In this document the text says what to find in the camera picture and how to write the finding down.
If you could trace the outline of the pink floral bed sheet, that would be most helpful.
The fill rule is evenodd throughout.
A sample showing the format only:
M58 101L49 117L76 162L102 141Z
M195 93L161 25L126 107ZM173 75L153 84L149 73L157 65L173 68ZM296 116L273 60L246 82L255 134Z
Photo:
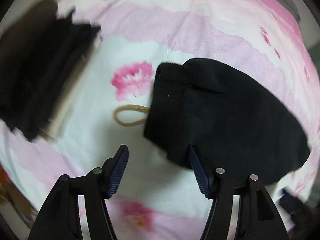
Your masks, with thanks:
M31 205L39 210L58 176L83 175L128 146L129 164L108 203L120 239L196 239L211 202L191 170L177 166L143 137L143 126L117 124L124 104L148 106L162 62L194 57L227 64L279 99L298 120L310 154L274 161L267 189L278 200L287 188L307 200L319 165L319 80L298 24L275 0L60 0L59 15L75 8L76 21L101 25L102 44L85 68L80 90L56 139L28 142L20 131L1 130L1 161Z

